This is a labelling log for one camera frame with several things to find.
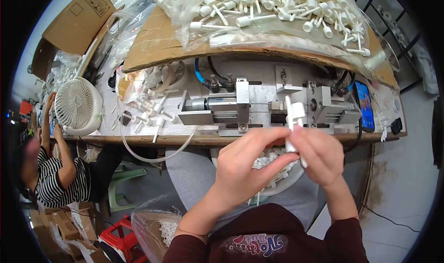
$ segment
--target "woman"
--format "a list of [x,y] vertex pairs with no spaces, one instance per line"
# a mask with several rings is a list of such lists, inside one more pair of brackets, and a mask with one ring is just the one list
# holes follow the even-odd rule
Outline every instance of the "woman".
[[[262,169],[252,168],[265,148],[282,145],[285,138],[308,168],[295,184],[264,204],[247,205],[276,173],[300,158],[287,153]],[[358,210],[342,177],[343,164],[337,139],[299,126],[293,132],[282,127],[250,130],[220,150],[217,169],[203,155],[180,152],[166,166],[188,212],[179,221],[163,262],[368,263]],[[319,186],[332,220],[324,240],[306,233]]]
[[27,139],[15,152],[17,187],[24,197],[37,199],[44,206],[56,208],[72,202],[100,202],[108,193],[115,169],[125,154],[123,146],[105,146],[95,163],[87,164],[80,157],[71,157],[62,130],[54,127],[54,138],[60,149],[60,158],[49,156],[49,110],[56,94],[49,95],[41,132],[38,138]]

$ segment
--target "black and white striped shirt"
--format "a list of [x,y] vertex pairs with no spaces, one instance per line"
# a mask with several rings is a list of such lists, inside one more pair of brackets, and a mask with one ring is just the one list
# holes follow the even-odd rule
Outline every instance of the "black and white striped shirt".
[[89,199],[91,177],[88,167],[85,167],[80,157],[74,158],[77,174],[67,189],[63,188],[58,174],[58,170],[62,168],[62,160],[49,158],[45,149],[40,147],[37,161],[39,181],[34,193],[44,206],[56,208]]

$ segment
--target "cardboard sheet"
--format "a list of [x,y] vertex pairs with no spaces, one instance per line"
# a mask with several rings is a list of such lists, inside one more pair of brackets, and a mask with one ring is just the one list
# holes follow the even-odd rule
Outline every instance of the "cardboard sheet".
[[[370,51],[376,54],[382,47],[375,34],[369,30]],[[227,49],[212,49],[208,43],[200,45],[198,48],[185,52],[180,42],[175,38],[174,28],[171,26],[169,17],[164,11],[156,6],[151,16],[148,18],[142,30],[137,35],[133,46],[131,47],[128,58],[123,64],[123,72],[128,73],[136,70],[145,69],[151,66],[157,66],[168,62],[184,60],[187,58],[204,57],[209,55],[217,55],[222,53],[250,53],[261,55],[278,55],[285,58],[309,61],[318,65],[334,66],[337,68],[358,72],[355,66],[346,61],[327,56],[311,54],[307,52],[298,52],[279,48],[250,48],[250,47],[233,47]],[[378,69],[374,77],[369,79],[386,85],[394,90],[399,90],[398,83],[395,80],[393,71],[388,61]]]

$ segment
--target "clear plastic tubing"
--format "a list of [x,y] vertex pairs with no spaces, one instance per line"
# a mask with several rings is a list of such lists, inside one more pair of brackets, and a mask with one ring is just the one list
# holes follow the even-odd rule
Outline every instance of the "clear plastic tubing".
[[125,145],[125,147],[128,150],[128,152],[131,153],[131,155],[134,156],[135,158],[137,158],[137,159],[139,159],[139,160],[141,160],[143,162],[147,162],[147,163],[158,163],[158,162],[166,161],[167,159],[170,159],[174,155],[176,155],[179,152],[181,152],[182,150],[184,150],[190,144],[191,139],[194,137],[194,135],[196,134],[197,128],[199,127],[198,125],[194,126],[194,129],[193,129],[192,133],[190,134],[188,139],[186,139],[185,143],[178,150],[176,150],[172,155],[165,156],[165,157],[162,157],[162,158],[157,158],[157,159],[148,159],[148,158],[144,158],[144,157],[141,157],[141,156],[137,155],[134,151],[132,151],[132,149],[130,149],[130,146],[126,142],[125,136],[122,133],[123,132],[123,117],[120,118],[120,122],[119,123],[120,123],[120,136],[122,137],[123,144]]

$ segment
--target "electric fan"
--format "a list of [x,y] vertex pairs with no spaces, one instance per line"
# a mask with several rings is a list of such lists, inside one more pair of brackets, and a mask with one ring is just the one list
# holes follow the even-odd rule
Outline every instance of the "electric fan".
[[54,109],[63,130],[73,136],[85,136],[101,123],[103,99],[83,77],[67,81],[55,96]]

